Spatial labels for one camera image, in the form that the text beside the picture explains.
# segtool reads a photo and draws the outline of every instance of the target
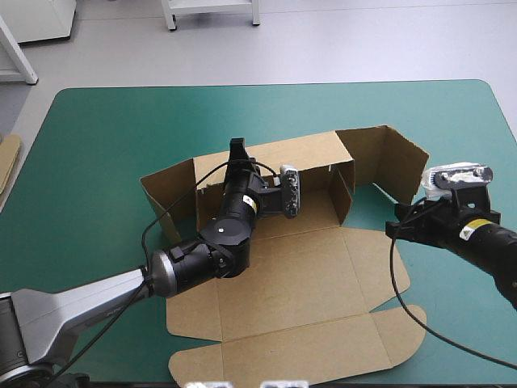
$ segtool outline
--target cardboard flap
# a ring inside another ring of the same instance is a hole
[[[397,308],[276,331],[177,352],[169,368],[181,386],[221,376],[241,388],[265,380],[328,382],[389,369],[409,358],[425,331],[408,319]]]
[[[394,296],[388,246],[382,232],[341,227],[254,241],[240,276],[167,301],[169,330],[228,341],[367,313]],[[403,291],[409,277],[394,259]]]
[[[342,228],[342,232],[361,284],[366,311],[373,310],[395,296],[389,275],[391,240],[376,230]],[[393,266],[399,290],[407,290],[410,277],[397,248],[393,251]]]
[[[427,321],[422,307],[416,305],[408,307],[422,322]],[[402,308],[378,311],[372,314],[372,317],[392,366],[409,360],[416,353],[426,332],[405,311],[402,311]]]
[[[8,135],[0,143],[0,194],[6,188],[21,145],[18,135]]]
[[[167,299],[167,330],[171,334],[222,341],[218,280],[212,279]]]
[[[169,240],[180,241],[175,224],[186,218],[195,217],[195,192],[189,192],[195,183],[192,159],[144,176],[140,182],[157,215],[162,214],[164,209],[187,193],[181,205],[176,206],[174,212],[170,212],[160,220],[160,225]]]
[[[246,147],[249,156],[268,165],[277,173],[282,164],[291,164],[298,170],[329,166],[341,162],[350,162],[352,157],[338,140],[336,132],[316,133],[294,139],[275,141]],[[195,180],[199,180],[211,169],[228,160],[229,152],[204,155],[194,158]],[[271,175],[261,168],[263,176]],[[205,188],[225,180],[225,168],[210,176],[200,188]]]
[[[395,129],[386,127],[375,183],[399,202],[410,204],[429,155]]]
[[[395,200],[410,203],[429,155],[395,129],[382,125],[336,131],[355,161],[355,184],[376,183]]]

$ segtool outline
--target box side panel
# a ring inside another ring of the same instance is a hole
[[[213,279],[167,299],[167,330],[174,335],[221,341],[217,282]]]
[[[265,217],[257,222],[253,234],[253,242],[264,239],[304,233],[311,230],[320,230],[340,226],[338,216],[326,189],[316,192],[307,192],[302,195],[300,213],[296,218],[287,219],[279,214]]]
[[[224,341],[367,312],[339,227],[255,241],[250,259],[218,284]]]
[[[426,322],[426,313],[421,307],[408,307],[418,319]],[[392,367],[408,360],[420,348],[426,332],[401,307],[376,312],[372,317]]]
[[[175,200],[188,193],[181,204],[170,212],[171,218],[164,217],[161,221],[167,238],[174,242],[175,240],[172,238],[179,235],[174,224],[186,218],[195,217],[195,193],[191,190],[195,183],[193,160],[189,159],[165,170],[144,176],[140,181],[157,215],[160,215],[162,210]]]
[[[347,184],[348,190],[350,192],[355,191],[355,162],[352,160],[350,162],[339,163],[338,169],[341,172],[341,176],[345,180]]]
[[[341,176],[340,170],[336,169],[329,185],[329,195],[334,205],[339,224],[343,224],[345,217],[352,205],[352,196],[348,191],[345,180]]]
[[[336,133],[354,159],[355,185],[373,182],[384,147],[386,127],[344,129]]]
[[[154,214],[157,216],[163,214],[165,209],[153,197],[147,195],[147,200],[151,204],[151,208],[153,208]],[[160,223],[163,234],[172,244],[179,243],[182,240],[181,236],[179,235],[178,228],[176,228],[174,220],[169,213],[160,218],[160,221],[158,222]]]
[[[395,200],[411,203],[429,155],[395,129],[386,128],[374,182]]]
[[[351,156],[339,141],[334,131],[316,133],[294,139],[275,141],[272,143],[246,147],[248,155],[258,162],[267,164],[277,173],[282,164],[291,164],[300,171],[314,167],[351,161]],[[200,179],[215,166],[226,162],[229,153],[210,154],[195,158],[195,176]],[[261,168],[264,176],[270,173]],[[201,188],[221,183],[225,179],[225,168],[208,178]]]
[[[342,228],[343,238],[359,280],[367,310],[373,310],[395,296],[389,275],[391,240],[377,230]],[[410,277],[395,247],[395,277],[400,292],[410,287]]]

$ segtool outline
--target green tabletop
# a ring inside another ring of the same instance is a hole
[[[427,150],[428,166],[490,165],[493,208],[517,229],[515,140],[481,81],[68,89],[55,98],[0,214],[0,293],[57,291],[142,264],[140,235],[153,218],[143,175],[225,150],[231,137],[253,145],[376,124],[394,126]],[[368,186],[357,190],[346,224],[382,230],[387,218],[392,205]],[[165,243],[158,229],[152,240],[153,247]],[[398,246],[412,280],[405,297],[426,310],[429,324],[517,362],[517,313],[489,276],[446,251]],[[74,370],[97,381],[169,381],[171,353],[207,343],[168,334],[165,301],[149,299]],[[517,373],[427,335],[403,365],[348,381],[516,382]]]

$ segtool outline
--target box lid flap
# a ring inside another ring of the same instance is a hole
[[[329,166],[341,162],[350,162],[352,157],[347,149],[339,141],[335,131],[316,133],[293,139],[275,141],[260,145],[247,146],[248,155],[256,158],[277,173],[280,172],[282,164],[290,164],[298,170],[308,170],[314,167]],[[198,156],[194,158],[195,180],[198,181],[215,166],[228,160],[229,152],[220,152]],[[261,169],[263,176],[269,176],[267,170]],[[204,181],[200,188],[221,183],[225,180],[225,169],[218,172]]]
[[[376,183],[395,200],[410,203],[429,155],[388,125],[340,129],[355,161],[355,184]]]
[[[425,322],[422,309],[410,308]],[[318,384],[390,369],[410,358],[424,335],[396,308],[177,352],[169,368],[181,386],[193,381],[230,381],[242,388],[265,380]]]

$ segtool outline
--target cardboard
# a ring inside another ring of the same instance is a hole
[[[22,142],[17,135],[8,135],[0,142],[0,195],[9,181],[21,145]]]
[[[427,154],[387,126],[246,149],[277,170],[283,163],[300,170],[301,212],[292,220],[279,215],[257,223],[250,267],[240,276],[209,281],[167,301],[172,334],[222,342],[176,353],[170,361],[174,377],[181,384],[230,380],[244,387],[286,378],[318,383],[409,358],[423,330],[400,309],[370,314],[393,297],[389,240],[378,231],[341,225],[356,184],[376,183],[394,199],[411,202]],[[160,213],[227,159],[228,152],[205,155],[142,178],[149,202]],[[172,243],[189,217],[200,229],[215,216],[224,174],[223,168],[206,179],[180,211],[162,219]],[[395,268],[399,289],[407,289],[397,252]]]
[[[421,308],[410,309],[425,321]],[[316,384],[399,365],[423,336],[398,308],[178,352],[169,368],[181,386],[199,380],[235,387],[258,387],[267,379]]]

